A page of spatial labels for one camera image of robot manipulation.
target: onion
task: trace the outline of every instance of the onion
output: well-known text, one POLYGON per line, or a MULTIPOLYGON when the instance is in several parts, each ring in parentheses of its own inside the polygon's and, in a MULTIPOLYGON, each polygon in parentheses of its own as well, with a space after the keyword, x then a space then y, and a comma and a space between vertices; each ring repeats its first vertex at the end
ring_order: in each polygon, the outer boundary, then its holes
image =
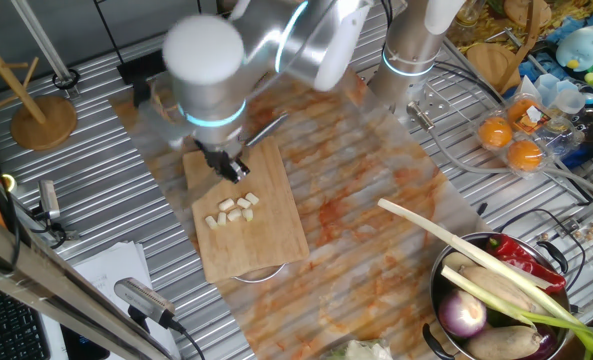
POLYGON ((454 290, 440 303, 438 319, 452 335, 468 338, 485 327, 487 308, 472 295, 454 290))
POLYGON ((556 350, 556 344, 558 343, 558 341, 556 341, 556 334, 554 333, 554 330, 552 330, 552 328, 544 324, 536 324, 536 330, 538 330, 540 336, 543 337, 540 341, 540 347, 535 353, 521 358, 520 360, 547 359, 556 350))

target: chopped potato piece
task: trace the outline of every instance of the chopped potato piece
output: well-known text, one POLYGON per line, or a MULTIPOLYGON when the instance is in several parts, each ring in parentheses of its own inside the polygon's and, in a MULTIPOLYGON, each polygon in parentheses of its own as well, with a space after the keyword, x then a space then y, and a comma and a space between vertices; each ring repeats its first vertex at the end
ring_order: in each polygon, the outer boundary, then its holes
POLYGON ((219 213, 218 214, 218 226, 225 226, 227 224, 227 214, 219 213))
POLYGON ((252 209, 244 209, 243 210, 243 217, 247 221, 252 221, 252 219, 254 219, 254 212, 252 211, 252 209))
POLYGON ((245 195, 245 199, 247 199, 247 201, 249 201, 250 203, 252 203, 252 205, 256 205, 260 201, 260 199, 258 199, 256 197, 256 195, 254 195, 252 193, 247 193, 247 195, 245 195))
POLYGON ((205 222, 207 223, 207 226, 209 226, 209 228, 212 230, 218 227, 218 223, 216 223, 216 220, 214 220, 212 216, 206 217, 205 222))
POLYGON ((242 207, 243 209, 247 209, 248 207, 252 206, 252 203, 243 198, 240 198, 238 199, 238 201, 236 201, 236 205, 242 207))
POLYGON ((231 209, 232 206, 234 206, 234 200, 227 199, 222 203, 218 204, 218 209, 220 209, 220 211, 227 211, 231 209))
POLYGON ((227 214, 227 219, 229 219, 229 221, 235 221, 241 215, 242 215, 242 213, 240 212, 240 209, 234 209, 234 210, 230 211, 229 214, 227 214))

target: metal bowl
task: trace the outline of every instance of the metal bowl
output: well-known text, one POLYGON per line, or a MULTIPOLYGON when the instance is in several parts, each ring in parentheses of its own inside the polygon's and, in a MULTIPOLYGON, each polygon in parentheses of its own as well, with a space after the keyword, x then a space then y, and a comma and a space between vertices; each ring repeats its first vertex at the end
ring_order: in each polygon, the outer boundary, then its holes
MULTIPOLYGON (((469 234, 469 235, 463 236, 462 239, 469 241, 470 243, 478 246, 479 248, 484 248, 487 240, 492 235, 495 235, 495 234, 497 234, 497 233, 493 233, 493 232, 474 233, 474 234, 469 234)), ((556 271, 551 266, 551 264, 547 260, 545 260, 545 258, 542 257, 542 255, 540 255, 540 253, 538 251, 536 251, 534 248, 532 248, 531 246, 525 244, 524 242, 522 242, 518 239, 515 239, 515 238, 512 238, 512 239, 514 241, 516 241, 523 249, 525 249, 525 251, 527 251, 527 253, 529 253, 532 257, 534 257, 534 259, 540 265, 546 267, 549 270, 556 271)), ((431 283, 430 283, 430 287, 429 287, 429 296, 432 300, 432 307, 434 309, 434 314, 436 315, 436 319, 438 319, 438 307, 440 306, 441 300, 450 291, 452 291, 455 287, 452 283, 449 282, 449 280, 445 279, 443 276, 440 275, 440 270, 442 269, 443 259, 445 258, 445 256, 449 255, 450 253, 452 253, 454 251, 456 251, 456 250, 454 250, 451 246, 446 247, 438 255, 438 258, 436 259, 436 262, 434 263, 434 268, 432 269, 432 274, 430 277, 431 283)), ((551 297, 554 300, 556 300, 559 304, 561 304, 565 309, 567 309, 567 311, 569 311, 569 298, 567 297, 566 291, 559 291, 557 294, 551 295, 551 297)), ((447 335, 447 338, 449 339, 449 341, 456 347, 456 349, 458 349, 458 351, 460 351, 463 355, 467 356, 468 358, 470 358, 472 360, 477 360, 472 355, 467 353, 467 351, 465 351, 465 349, 462 346, 464 344, 464 342, 462 340, 452 337, 447 331, 445 331, 443 324, 440 324, 440 327, 441 327, 441 329, 443 329, 443 332, 445 333, 445 335, 447 335)), ((567 333, 569 332, 568 329, 553 328, 553 330, 556 333, 556 336, 558 338, 558 343, 556 345, 556 350, 554 351, 554 353, 551 356, 549 356, 547 359, 552 359, 558 353, 558 351, 560 351, 560 349, 563 347, 563 344, 565 343, 565 337, 567 336, 567 333)), ((438 340, 436 340, 431 335, 431 333, 429 331, 429 326, 427 324, 423 328, 423 336, 425 337, 425 340, 427 341, 427 345, 429 345, 429 347, 434 351, 436 356, 438 356, 440 359, 442 359, 442 360, 453 360, 454 359, 454 356, 447 354, 442 349, 438 340)))

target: orange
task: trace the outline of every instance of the orange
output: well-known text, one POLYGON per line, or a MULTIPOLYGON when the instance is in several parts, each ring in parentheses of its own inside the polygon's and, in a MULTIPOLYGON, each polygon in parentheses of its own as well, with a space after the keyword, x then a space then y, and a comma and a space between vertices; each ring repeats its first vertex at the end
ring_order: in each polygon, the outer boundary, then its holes
POLYGON ((478 128, 478 137, 486 149, 497 149, 512 141, 512 128, 501 117, 491 117, 478 128))
POLYGON ((507 162, 509 167, 520 171, 534 171, 540 165, 543 153, 529 140, 517 141, 509 146, 507 162))
POLYGON ((516 101, 516 103, 507 109, 507 120, 509 120, 510 124, 514 124, 518 119, 525 115, 527 109, 532 106, 538 107, 538 104, 530 99, 520 99, 516 101))

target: ribbed metal surface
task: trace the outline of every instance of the ribbed metal surface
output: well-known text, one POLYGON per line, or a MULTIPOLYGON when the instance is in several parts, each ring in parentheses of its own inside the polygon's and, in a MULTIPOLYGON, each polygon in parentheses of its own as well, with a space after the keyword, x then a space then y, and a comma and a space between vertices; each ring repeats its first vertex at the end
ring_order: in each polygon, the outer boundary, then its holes
MULTIPOLYGON (((361 71, 379 61, 385 35, 382 7, 374 6, 354 53, 352 67, 361 71)), ((162 38, 152 39, 122 52, 126 59, 158 49, 162 38)), ((460 62, 443 51, 441 59, 460 62)), ((0 164, 16 177, 17 196, 29 208, 38 203, 37 181, 55 182, 62 217, 67 228, 77 229, 81 241, 67 243, 59 254, 71 263, 88 258, 118 241, 142 243, 156 291, 176 304, 177 315, 203 348, 208 359, 252 359, 253 352, 231 316, 216 288, 204 279, 201 262, 166 203, 154 179, 143 164, 107 99, 127 89, 116 70, 118 59, 107 55, 76 69, 81 73, 82 97, 74 102, 79 124, 61 146, 43 152, 20 148, 11 139, 9 121, 18 102, 0 110, 0 164)), ((369 68, 364 75, 373 74, 369 68)), ((466 116, 475 118, 491 101, 477 87, 434 70, 431 86, 466 116)), ((51 79, 31 83, 32 96, 57 93, 51 79)), ((0 100, 9 93, 0 94, 0 100)), ((558 216, 578 211, 577 200, 556 182, 537 176, 523 180, 513 175, 481 176, 454 168, 438 151, 433 140, 413 124, 406 124, 437 165, 468 200, 478 207, 487 202, 483 215, 491 227, 504 223, 515 214, 533 207, 553 210, 558 216)), ((436 125, 441 138, 461 160, 470 164, 496 164, 498 160, 481 149, 467 130, 467 120, 456 112, 436 125)), ((552 222, 525 219, 508 229, 524 239, 552 231, 552 222)), ((578 266, 578 251, 570 241, 561 245, 571 269, 578 266)), ((588 244, 588 257, 593 243, 588 244)), ((572 292, 572 301, 586 305, 593 298, 593 262, 572 292)), ((189 342, 176 341, 185 358, 195 357, 189 342)))

